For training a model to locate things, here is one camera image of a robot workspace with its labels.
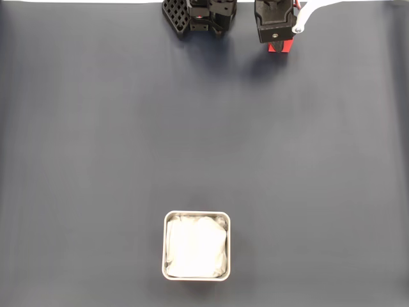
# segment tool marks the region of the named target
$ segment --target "square metal container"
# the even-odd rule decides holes
[[[226,220],[227,224],[227,236],[226,236],[226,256],[227,256],[227,267],[226,272],[215,278],[181,278],[181,277],[172,277],[166,273],[166,229],[167,222],[174,216],[209,216],[217,217],[221,216]],[[231,222],[230,217],[224,212],[214,212],[214,211],[170,211],[166,214],[164,221],[164,250],[162,256],[162,274],[169,280],[185,280],[185,281],[224,281],[230,275],[231,270]]]

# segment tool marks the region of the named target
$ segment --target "black perforated bracket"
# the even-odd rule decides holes
[[[190,16],[186,0],[164,0],[162,13],[180,38],[189,30]]]
[[[162,13],[183,38],[189,31],[214,31],[221,36],[231,27],[237,0],[164,0]]]

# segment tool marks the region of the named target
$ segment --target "red gripper part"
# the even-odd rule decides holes
[[[289,53],[289,50],[291,49],[291,46],[293,45],[294,38],[291,40],[285,40],[284,41],[284,47],[282,48],[283,53]],[[274,47],[272,44],[268,44],[268,51],[269,52],[275,52]]]

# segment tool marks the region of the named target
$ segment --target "dark gray tabletop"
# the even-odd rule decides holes
[[[179,42],[159,4],[2,4],[1,307],[408,306],[407,8],[277,56],[252,7]],[[162,276],[170,210],[229,214],[227,281]]]

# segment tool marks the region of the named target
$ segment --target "white towel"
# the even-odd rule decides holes
[[[166,271],[174,277],[212,278],[226,271],[226,221],[175,216],[167,222]]]

